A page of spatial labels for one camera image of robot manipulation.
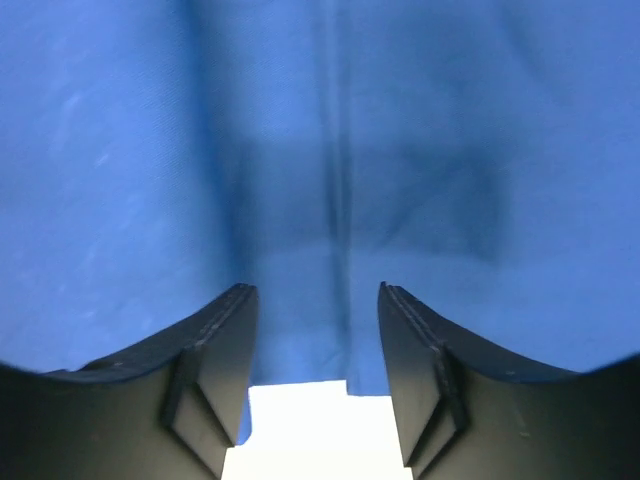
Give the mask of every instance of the blue towel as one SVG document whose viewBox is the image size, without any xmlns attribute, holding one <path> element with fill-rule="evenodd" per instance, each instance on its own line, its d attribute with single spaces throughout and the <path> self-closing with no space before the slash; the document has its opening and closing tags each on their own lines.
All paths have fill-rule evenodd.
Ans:
<svg viewBox="0 0 640 480">
<path fill-rule="evenodd" d="M 382 280 L 557 366 L 637 351 L 638 18 L 0 0 L 0 360 L 78 368 L 237 281 L 254 385 L 387 394 Z"/>
</svg>

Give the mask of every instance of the white surface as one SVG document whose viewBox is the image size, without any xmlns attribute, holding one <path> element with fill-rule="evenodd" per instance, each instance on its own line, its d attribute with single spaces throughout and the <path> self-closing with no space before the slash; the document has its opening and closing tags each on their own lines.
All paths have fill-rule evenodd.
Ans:
<svg viewBox="0 0 640 480">
<path fill-rule="evenodd" d="M 223 480 L 411 480 L 390 397 L 345 382 L 253 387 L 253 435 L 229 450 Z"/>
</svg>

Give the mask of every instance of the blue garment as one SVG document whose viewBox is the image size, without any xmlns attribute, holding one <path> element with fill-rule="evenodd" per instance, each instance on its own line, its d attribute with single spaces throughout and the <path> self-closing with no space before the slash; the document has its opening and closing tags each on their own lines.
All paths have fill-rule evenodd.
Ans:
<svg viewBox="0 0 640 480">
<path fill-rule="evenodd" d="M 74 369 L 237 281 L 254 384 L 388 393 L 382 280 L 561 367 L 637 351 L 638 18 L 0 0 L 0 360 Z"/>
</svg>

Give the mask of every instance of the blue fabric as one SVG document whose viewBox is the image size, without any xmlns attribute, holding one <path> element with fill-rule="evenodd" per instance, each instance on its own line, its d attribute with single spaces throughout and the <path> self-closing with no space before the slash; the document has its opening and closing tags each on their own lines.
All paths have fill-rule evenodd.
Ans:
<svg viewBox="0 0 640 480">
<path fill-rule="evenodd" d="M 638 18 L 0 0 L 0 359 L 77 368 L 236 281 L 254 384 L 386 394 L 382 280 L 554 365 L 638 350 Z"/>
</svg>

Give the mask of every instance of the blue cloth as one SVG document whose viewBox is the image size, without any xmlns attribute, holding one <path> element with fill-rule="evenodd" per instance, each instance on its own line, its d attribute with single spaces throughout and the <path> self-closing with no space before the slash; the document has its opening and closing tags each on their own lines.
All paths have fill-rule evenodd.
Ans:
<svg viewBox="0 0 640 480">
<path fill-rule="evenodd" d="M 638 18 L 0 0 L 0 359 L 77 368 L 236 281 L 254 384 L 388 393 L 382 280 L 554 365 L 637 351 Z"/>
</svg>

